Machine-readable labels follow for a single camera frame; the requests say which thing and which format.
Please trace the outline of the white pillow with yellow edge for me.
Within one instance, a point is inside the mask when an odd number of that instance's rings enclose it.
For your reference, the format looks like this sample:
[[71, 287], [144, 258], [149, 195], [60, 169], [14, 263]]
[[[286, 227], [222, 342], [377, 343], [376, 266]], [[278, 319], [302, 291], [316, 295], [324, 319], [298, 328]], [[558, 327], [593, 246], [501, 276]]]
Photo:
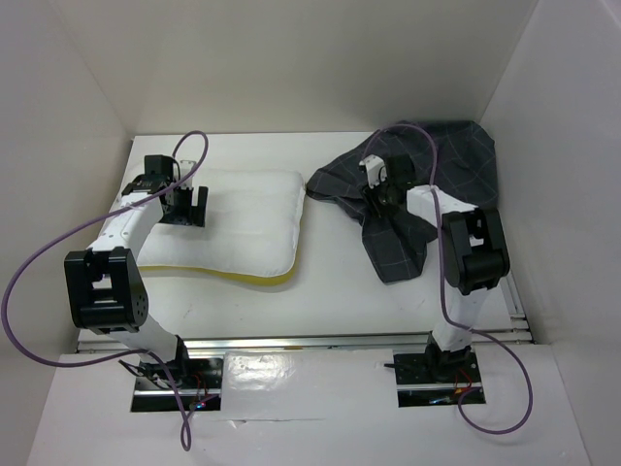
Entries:
[[137, 264], [187, 269], [249, 283], [281, 283], [294, 267], [305, 198], [293, 171], [199, 170], [209, 189], [205, 226], [153, 227]]

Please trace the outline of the dark grey checked pillowcase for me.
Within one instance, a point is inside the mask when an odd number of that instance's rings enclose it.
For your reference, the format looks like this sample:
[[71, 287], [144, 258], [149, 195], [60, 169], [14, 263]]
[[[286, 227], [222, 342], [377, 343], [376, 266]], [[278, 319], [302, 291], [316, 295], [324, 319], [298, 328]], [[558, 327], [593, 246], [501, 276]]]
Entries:
[[424, 219], [406, 213], [377, 216], [364, 198], [367, 177], [359, 169], [359, 162], [369, 154], [383, 159], [405, 154], [413, 163], [416, 177], [426, 184], [433, 164], [429, 138], [439, 155], [436, 185], [463, 202], [496, 208], [499, 187], [495, 142], [478, 123], [468, 120], [399, 121], [317, 169], [307, 182], [310, 198], [332, 202], [358, 221], [364, 249], [383, 283], [419, 277], [427, 245], [437, 239], [437, 230]]

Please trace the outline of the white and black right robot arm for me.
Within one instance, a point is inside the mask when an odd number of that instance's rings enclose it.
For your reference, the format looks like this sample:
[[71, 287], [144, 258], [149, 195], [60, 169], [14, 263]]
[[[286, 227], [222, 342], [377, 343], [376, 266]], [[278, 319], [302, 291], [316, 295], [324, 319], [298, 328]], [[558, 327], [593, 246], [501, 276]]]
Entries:
[[404, 155], [368, 155], [359, 169], [374, 213], [389, 219], [416, 216], [438, 229], [442, 318], [428, 338], [423, 368], [433, 381], [447, 382], [466, 365], [483, 304], [509, 271], [500, 215], [417, 183]]

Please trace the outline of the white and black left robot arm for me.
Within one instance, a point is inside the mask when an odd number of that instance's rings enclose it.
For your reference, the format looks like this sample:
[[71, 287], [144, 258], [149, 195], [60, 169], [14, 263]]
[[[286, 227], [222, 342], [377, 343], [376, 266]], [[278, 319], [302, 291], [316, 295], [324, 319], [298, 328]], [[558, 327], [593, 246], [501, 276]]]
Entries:
[[149, 315], [149, 299], [137, 257], [154, 226], [202, 228], [209, 189], [195, 187], [197, 163], [147, 155], [144, 172], [121, 190], [121, 213], [110, 219], [85, 250], [64, 260], [72, 321], [79, 329], [109, 335], [131, 350], [145, 350], [144, 365], [170, 387], [187, 383], [191, 363], [181, 337]]

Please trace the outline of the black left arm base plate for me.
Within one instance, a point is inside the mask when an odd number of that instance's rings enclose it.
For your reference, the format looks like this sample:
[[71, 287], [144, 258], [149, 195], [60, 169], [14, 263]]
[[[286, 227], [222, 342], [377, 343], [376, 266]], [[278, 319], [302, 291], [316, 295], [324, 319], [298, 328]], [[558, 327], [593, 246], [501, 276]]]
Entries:
[[[129, 364], [135, 377], [132, 413], [169, 413], [178, 404], [164, 371], [160, 366]], [[186, 411], [218, 412], [221, 409], [223, 358], [193, 358], [185, 361], [185, 369], [170, 366], [180, 400]]]

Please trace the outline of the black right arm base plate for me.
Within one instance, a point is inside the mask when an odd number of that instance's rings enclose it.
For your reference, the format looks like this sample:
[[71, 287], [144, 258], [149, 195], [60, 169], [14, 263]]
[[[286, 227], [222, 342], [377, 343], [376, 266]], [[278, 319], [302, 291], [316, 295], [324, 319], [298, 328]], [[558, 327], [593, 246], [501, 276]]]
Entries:
[[423, 353], [395, 353], [383, 367], [392, 372], [400, 408], [456, 406], [486, 403], [478, 361], [471, 352], [463, 362], [433, 374]]

